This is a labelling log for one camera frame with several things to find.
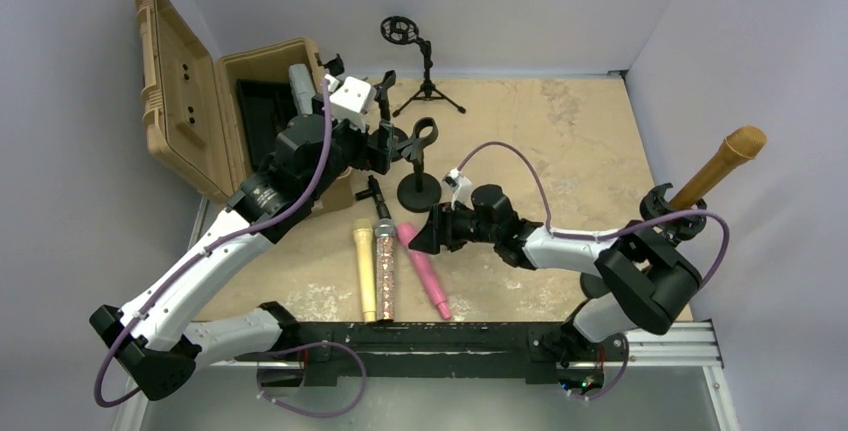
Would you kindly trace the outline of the pink microphone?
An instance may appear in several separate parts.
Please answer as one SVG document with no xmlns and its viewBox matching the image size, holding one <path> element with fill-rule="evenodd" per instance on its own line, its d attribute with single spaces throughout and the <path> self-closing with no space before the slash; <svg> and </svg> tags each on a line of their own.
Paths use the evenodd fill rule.
<svg viewBox="0 0 848 431">
<path fill-rule="evenodd" d="M 416 237 L 418 229 L 411 222 L 402 222 L 397 226 L 397 232 L 430 303 L 443 320 L 450 320 L 453 315 L 449 300 L 433 269 L 429 256 L 412 248 L 411 242 Z"/>
</svg>

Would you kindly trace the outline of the pink mic round-base stand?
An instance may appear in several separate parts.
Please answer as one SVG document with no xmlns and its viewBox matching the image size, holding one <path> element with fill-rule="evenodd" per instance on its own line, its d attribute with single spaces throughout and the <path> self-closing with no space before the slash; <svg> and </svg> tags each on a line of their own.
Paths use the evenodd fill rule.
<svg viewBox="0 0 848 431">
<path fill-rule="evenodd" d="M 424 150 L 435 143 L 438 135 L 435 119 L 423 117 L 413 126 L 412 136 L 398 146 L 401 157 L 413 167 L 397 187 L 398 202 L 407 211 L 426 213 L 441 198 L 441 184 L 425 171 L 424 163 Z"/>
</svg>

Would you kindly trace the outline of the glitter microphone with grey head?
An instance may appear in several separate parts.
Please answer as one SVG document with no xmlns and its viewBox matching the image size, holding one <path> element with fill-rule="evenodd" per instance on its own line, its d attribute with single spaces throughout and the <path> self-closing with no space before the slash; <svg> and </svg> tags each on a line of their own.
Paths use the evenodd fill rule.
<svg viewBox="0 0 848 431">
<path fill-rule="evenodd" d="M 382 218 L 375 227 L 375 279 L 377 321 L 395 319 L 395 241 L 396 227 L 389 218 Z"/>
</svg>

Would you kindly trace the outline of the black round-base mic stand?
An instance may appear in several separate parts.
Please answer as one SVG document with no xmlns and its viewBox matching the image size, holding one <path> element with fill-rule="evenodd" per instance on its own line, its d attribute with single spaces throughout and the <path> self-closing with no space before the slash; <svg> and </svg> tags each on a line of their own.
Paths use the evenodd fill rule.
<svg viewBox="0 0 848 431">
<path fill-rule="evenodd" d="M 370 144 L 376 150 L 379 157 L 385 158 L 386 141 L 397 136 L 403 140 L 408 138 L 408 134 L 400 128 L 394 126 L 391 118 L 391 109 L 389 102 L 389 89 L 396 83 L 396 72 L 394 70 L 387 71 L 381 82 L 374 86 L 376 95 L 375 101 L 379 108 L 380 119 L 377 129 L 372 133 Z"/>
</svg>

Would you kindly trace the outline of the cream beige microphone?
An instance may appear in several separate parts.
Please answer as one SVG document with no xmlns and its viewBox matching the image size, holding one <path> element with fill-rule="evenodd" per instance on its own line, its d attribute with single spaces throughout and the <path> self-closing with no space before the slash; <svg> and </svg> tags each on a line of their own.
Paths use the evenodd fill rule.
<svg viewBox="0 0 848 431">
<path fill-rule="evenodd" d="M 357 219 L 352 236 L 356 248 L 361 313 L 364 323 L 374 323 L 376 316 L 376 281 L 374 265 L 374 230 L 368 219 Z"/>
</svg>

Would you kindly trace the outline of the black tripod mic stand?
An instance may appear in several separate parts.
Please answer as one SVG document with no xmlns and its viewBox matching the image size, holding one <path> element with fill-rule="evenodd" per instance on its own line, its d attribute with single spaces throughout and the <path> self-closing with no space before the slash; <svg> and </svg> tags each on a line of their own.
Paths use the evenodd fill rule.
<svg viewBox="0 0 848 431">
<path fill-rule="evenodd" d="M 430 102 L 443 100 L 454 106 L 460 114 L 467 112 L 465 107 L 459 105 L 445 93 L 441 92 L 432 80 L 431 70 L 434 66 L 432 43 L 430 40 L 421 37 L 419 27 L 414 21 L 403 16 L 388 16 L 381 21 L 380 32 L 383 39 L 393 45 L 416 45 L 422 55 L 423 73 L 419 89 L 399 108 L 392 112 L 393 117 L 398 117 L 413 101 Z"/>
</svg>

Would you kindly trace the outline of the gold mic shock-mount stand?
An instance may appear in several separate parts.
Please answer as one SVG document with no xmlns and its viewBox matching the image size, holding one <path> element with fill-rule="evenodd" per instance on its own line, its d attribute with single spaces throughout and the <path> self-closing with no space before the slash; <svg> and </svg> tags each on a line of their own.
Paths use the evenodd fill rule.
<svg viewBox="0 0 848 431">
<path fill-rule="evenodd" d="M 640 216 L 643 221 L 659 218 L 676 211 L 669 200 L 666 192 L 672 188 L 671 183 L 665 183 L 653 187 L 641 200 L 639 205 Z M 676 218 L 658 224 L 658 233 L 673 246 L 681 242 L 694 239 L 706 226 L 707 218 L 701 215 Z M 609 292 L 603 280 L 598 277 L 582 274 L 579 279 L 580 289 L 586 298 L 599 298 Z"/>
</svg>

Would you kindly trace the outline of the gold microphone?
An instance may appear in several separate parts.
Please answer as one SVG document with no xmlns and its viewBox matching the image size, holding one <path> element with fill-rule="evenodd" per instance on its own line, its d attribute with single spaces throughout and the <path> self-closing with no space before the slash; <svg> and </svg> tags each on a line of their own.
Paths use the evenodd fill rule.
<svg viewBox="0 0 848 431">
<path fill-rule="evenodd" d="M 742 126 L 727 135 L 716 153 L 671 199 L 672 208 L 693 207 L 732 171 L 755 159 L 767 142 L 765 132 L 753 125 Z"/>
</svg>

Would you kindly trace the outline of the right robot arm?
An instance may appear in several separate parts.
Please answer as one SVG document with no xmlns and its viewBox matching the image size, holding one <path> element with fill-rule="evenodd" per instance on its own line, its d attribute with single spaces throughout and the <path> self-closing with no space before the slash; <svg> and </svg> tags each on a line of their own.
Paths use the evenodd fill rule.
<svg viewBox="0 0 848 431">
<path fill-rule="evenodd" d="M 584 358 L 610 337 L 632 329 L 664 335 L 705 282 L 676 244 L 645 223 L 636 231 L 557 236 L 522 218 L 502 188 L 475 189 L 469 205 L 433 206 L 412 238 L 415 251 L 436 255 L 467 243 L 487 243 L 506 264 L 527 270 L 564 269 L 594 277 L 607 291 L 585 299 L 540 347 L 563 361 Z"/>
</svg>

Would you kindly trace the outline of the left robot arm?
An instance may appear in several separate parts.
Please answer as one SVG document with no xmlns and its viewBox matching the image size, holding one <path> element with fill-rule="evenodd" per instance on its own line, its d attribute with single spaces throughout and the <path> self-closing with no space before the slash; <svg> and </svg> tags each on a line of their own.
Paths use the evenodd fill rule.
<svg viewBox="0 0 848 431">
<path fill-rule="evenodd" d="M 348 169 L 386 174 L 408 134 L 382 120 L 374 131 L 321 114 L 290 119 L 260 167 L 229 198 L 206 235 L 154 285 L 121 307 L 103 305 L 89 322 L 151 401 L 183 386 L 205 366 L 242 355 L 292 356 L 297 320 L 280 304 L 212 322 L 195 317 L 243 267 L 313 211 Z"/>
</svg>

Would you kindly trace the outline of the black mic clip adapter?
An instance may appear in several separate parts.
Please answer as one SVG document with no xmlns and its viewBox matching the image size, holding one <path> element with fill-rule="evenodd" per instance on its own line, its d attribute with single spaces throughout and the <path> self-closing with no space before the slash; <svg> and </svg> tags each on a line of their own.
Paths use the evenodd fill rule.
<svg viewBox="0 0 848 431">
<path fill-rule="evenodd" d="M 391 213 L 386 204 L 385 197 L 383 195 L 382 189 L 376 177 L 374 175 L 369 175 L 367 178 L 366 188 L 357 191 L 354 194 L 354 198 L 356 201 L 362 201 L 368 198 L 371 198 L 374 201 L 375 209 L 378 217 L 383 219 L 391 220 Z"/>
</svg>

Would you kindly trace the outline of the grey plastic tool case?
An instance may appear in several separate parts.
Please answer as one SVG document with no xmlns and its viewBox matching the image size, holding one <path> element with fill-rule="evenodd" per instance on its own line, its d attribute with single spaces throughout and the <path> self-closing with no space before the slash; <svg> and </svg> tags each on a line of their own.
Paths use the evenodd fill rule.
<svg viewBox="0 0 848 431">
<path fill-rule="evenodd" d="M 304 116 L 312 115 L 312 102 L 316 95 L 316 88 L 309 67 L 302 63 L 293 64 L 288 68 L 288 75 L 297 113 Z"/>
</svg>

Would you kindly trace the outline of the black tray in case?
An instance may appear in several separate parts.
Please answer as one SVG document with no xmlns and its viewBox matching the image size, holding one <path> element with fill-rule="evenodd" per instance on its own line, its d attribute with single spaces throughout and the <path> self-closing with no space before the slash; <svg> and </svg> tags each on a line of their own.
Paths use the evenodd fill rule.
<svg viewBox="0 0 848 431">
<path fill-rule="evenodd" d="M 297 115 L 287 83 L 240 79 L 236 97 L 241 111 L 251 167 L 256 170 L 275 150 L 277 134 Z"/>
</svg>

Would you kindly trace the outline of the tan hard equipment case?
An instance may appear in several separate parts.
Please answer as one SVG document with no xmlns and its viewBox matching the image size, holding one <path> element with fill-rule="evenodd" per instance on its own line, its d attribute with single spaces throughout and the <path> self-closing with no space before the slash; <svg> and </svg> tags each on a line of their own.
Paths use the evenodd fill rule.
<svg viewBox="0 0 848 431">
<path fill-rule="evenodd" d="M 286 83 L 305 65 L 325 71 L 317 43 L 297 37 L 214 58 L 171 0 L 135 0 L 142 43 L 142 122 L 149 153 L 202 196 L 224 204 L 253 171 L 237 99 L 241 80 Z"/>
</svg>

